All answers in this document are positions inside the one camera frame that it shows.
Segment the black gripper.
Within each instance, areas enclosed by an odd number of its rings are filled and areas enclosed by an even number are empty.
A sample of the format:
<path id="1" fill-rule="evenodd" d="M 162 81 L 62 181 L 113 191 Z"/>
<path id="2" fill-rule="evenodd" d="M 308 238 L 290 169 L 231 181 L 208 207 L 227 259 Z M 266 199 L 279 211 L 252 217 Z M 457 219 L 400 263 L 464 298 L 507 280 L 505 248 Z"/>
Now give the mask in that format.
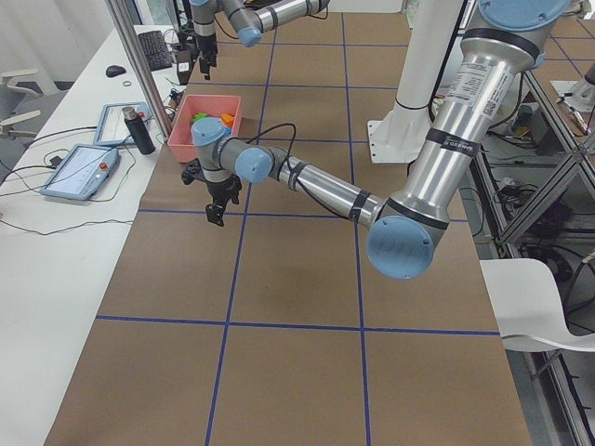
<path id="1" fill-rule="evenodd" d="M 212 33 L 204 36 L 197 34 L 195 42 L 198 46 L 198 60 L 200 73 L 206 80 L 210 79 L 210 67 L 217 66 L 218 45 L 217 36 Z"/>
<path id="2" fill-rule="evenodd" d="M 181 180 L 185 185 L 190 185 L 193 181 L 206 184 L 208 193 L 212 197 L 212 203 L 205 207 L 207 221 L 223 227 L 227 203 L 239 203 L 239 194 L 242 190 L 240 178 L 224 169 L 209 170 L 201 166 L 199 159 L 196 158 L 186 164 L 181 173 Z"/>

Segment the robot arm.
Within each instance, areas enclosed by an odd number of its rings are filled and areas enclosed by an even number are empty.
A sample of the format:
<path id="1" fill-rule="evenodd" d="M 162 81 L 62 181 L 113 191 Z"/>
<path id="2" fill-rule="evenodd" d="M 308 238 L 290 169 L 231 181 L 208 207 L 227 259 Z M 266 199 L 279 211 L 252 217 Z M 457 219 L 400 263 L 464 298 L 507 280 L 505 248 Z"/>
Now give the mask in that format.
<path id="1" fill-rule="evenodd" d="M 278 1 L 272 5 L 251 9 L 245 1 L 190 1 L 192 27 L 198 45 L 200 71 L 206 78 L 210 68 L 217 66 L 217 36 L 215 18 L 222 11 L 235 30 L 238 40 L 246 47 L 255 46 L 262 34 L 301 17 L 315 16 L 329 5 L 328 1 Z"/>
<path id="2" fill-rule="evenodd" d="M 375 125 L 371 141 L 396 151 L 416 143 L 404 187 L 379 199 L 275 147 L 225 132 L 218 118 L 193 124 L 197 156 L 182 172 L 185 184 L 205 183 L 207 219 L 221 225 L 244 182 L 273 178 L 300 190 L 336 216 L 367 227 L 366 251 L 382 274 L 410 280 L 430 265 L 448 228 L 448 205 L 478 154 L 515 77 L 540 65 L 544 45 L 566 1 L 424 1 L 416 12 L 393 110 Z"/>

